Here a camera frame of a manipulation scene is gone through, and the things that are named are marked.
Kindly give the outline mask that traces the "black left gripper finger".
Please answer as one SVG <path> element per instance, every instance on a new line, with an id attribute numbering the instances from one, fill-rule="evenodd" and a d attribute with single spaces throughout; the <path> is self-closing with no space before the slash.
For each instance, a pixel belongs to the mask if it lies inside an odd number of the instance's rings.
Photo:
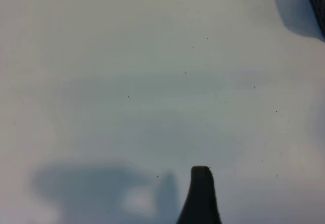
<path id="1" fill-rule="evenodd" d="M 209 167 L 192 167 L 190 188 L 177 223 L 222 223 Z"/>

